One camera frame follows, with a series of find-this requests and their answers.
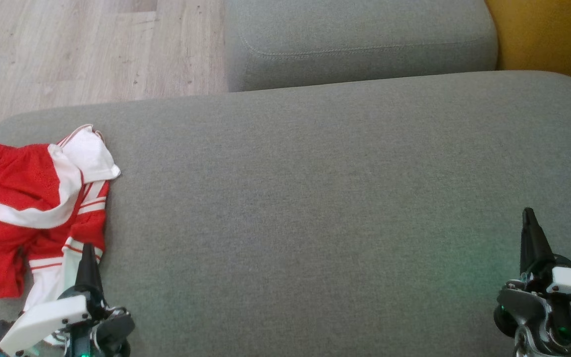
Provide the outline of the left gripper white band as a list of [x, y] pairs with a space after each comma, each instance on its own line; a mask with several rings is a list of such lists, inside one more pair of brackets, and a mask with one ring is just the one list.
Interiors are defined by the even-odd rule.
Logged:
[[98, 267], [95, 247], [82, 248], [75, 280], [77, 294], [27, 310], [0, 340], [9, 357], [24, 356], [38, 342], [62, 334], [63, 357], [130, 357], [127, 337], [135, 323], [124, 307], [109, 307]]

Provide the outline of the red white basketball shorts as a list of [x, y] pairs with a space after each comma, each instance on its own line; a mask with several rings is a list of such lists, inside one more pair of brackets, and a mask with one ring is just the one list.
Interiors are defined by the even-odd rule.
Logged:
[[19, 298], [25, 260], [81, 203], [82, 171], [53, 144], [0, 144], [0, 299]]

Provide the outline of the grey fabric sofa side cushion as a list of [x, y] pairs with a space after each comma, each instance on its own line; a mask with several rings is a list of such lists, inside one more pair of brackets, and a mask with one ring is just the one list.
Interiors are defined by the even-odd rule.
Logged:
[[229, 91], [490, 71], [485, 0], [225, 0]]

